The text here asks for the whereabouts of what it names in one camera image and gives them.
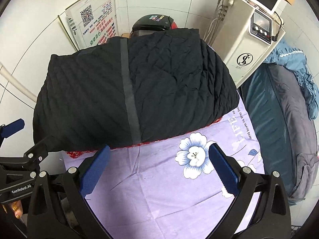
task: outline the folded black clothing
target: folded black clothing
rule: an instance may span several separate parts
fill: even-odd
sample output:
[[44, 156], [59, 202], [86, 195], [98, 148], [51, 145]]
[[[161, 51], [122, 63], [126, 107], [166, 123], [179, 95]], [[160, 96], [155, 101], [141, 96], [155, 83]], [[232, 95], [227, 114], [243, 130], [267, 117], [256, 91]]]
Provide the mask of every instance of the folded black clothing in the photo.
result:
[[208, 126], [239, 103], [220, 57], [197, 29], [178, 28], [52, 55], [33, 139], [82, 151], [167, 139]]

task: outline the blue ruffled fabric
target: blue ruffled fabric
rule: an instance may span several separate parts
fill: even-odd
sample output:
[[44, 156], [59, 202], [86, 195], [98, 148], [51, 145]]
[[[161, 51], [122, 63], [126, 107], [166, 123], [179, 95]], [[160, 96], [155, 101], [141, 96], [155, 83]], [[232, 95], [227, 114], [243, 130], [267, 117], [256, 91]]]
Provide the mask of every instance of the blue ruffled fabric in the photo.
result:
[[274, 63], [294, 73], [306, 101], [308, 117], [310, 120], [314, 120], [318, 116], [319, 101], [317, 95], [319, 90], [313, 82], [312, 74], [306, 67], [307, 57], [303, 51], [291, 47], [282, 39], [264, 63]]

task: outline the sign board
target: sign board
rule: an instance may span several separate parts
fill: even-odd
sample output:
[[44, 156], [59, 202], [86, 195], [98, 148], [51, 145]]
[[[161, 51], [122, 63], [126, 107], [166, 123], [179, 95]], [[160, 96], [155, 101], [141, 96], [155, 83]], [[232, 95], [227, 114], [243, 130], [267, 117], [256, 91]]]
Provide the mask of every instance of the sign board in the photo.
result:
[[65, 9], [80, 49], [106, 43], [118, 36], [115, 0], [79, 0]]

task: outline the qr code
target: qr code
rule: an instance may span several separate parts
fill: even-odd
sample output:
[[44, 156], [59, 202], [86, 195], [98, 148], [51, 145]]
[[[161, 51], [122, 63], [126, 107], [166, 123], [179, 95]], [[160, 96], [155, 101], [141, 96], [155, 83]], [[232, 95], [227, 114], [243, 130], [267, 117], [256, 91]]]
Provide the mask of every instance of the qr code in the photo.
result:
[[91, 22], [91, 20], [94, 19], [91, 5], [89, 5], [83, 11], [81, 11], [81, 17], [82, 17], [82, 21], [83, 21], [83, 26], [84, 27], [87, 24], [89, 24]]

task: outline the black strap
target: black strap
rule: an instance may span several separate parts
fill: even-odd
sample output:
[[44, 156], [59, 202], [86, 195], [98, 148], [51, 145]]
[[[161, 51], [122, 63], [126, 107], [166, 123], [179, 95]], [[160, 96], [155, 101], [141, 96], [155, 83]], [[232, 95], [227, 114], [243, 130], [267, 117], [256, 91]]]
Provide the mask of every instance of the black strap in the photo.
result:
[[141, 143], [141, 131], [139, 128], [138, 114], [135, 107], [133, 87], [130, 79], [129, 52], [127, 50], [126, 38], [121, 39], [121, 64], [127, 118], [130, 125], [133, 145], [137, 145]]

